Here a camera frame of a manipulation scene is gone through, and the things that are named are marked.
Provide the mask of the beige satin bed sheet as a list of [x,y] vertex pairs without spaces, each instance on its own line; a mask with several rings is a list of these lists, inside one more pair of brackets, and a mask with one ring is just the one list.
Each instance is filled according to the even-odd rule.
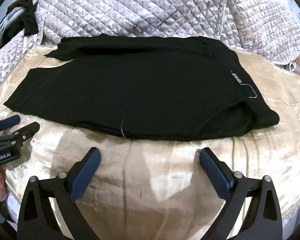
[[259,55],[237,55],[278,125],[219,140],[143,141],[22,115],[21,126],[36,121],[40,130],[7,165],[9,205],[18,211],[31,176],[53,178],[97,147],[101,165],[77,206],[101,239],[200,239],[223,206],[199,164],[200,149],[209,147],[234,171],[272,178],[288,237],[300,209],[300,76]]

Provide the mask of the grey floral quilted blanket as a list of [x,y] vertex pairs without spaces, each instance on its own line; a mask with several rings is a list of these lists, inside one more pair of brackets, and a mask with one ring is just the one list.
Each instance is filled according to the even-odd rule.
[[300,55],[300,27],[278,0],[38,0],[38,31],[0,49],[0,86],[25,54],[64,37],[205,36],[276,65]]

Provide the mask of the black pants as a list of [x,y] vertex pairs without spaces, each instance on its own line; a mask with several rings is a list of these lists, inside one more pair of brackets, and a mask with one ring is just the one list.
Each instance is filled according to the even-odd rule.
[[237,54],[207,37],[67,37],[5,102],[9,109],[129,139],[240,137],[275,126]]

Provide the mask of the dark clothes pile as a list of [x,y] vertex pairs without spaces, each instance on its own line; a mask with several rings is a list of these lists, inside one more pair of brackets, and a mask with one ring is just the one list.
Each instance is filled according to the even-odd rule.
[[23,0],[18,3],[0,22],[0,49],[20,31],[25,36],[38,33],[36,9],[39,0]]

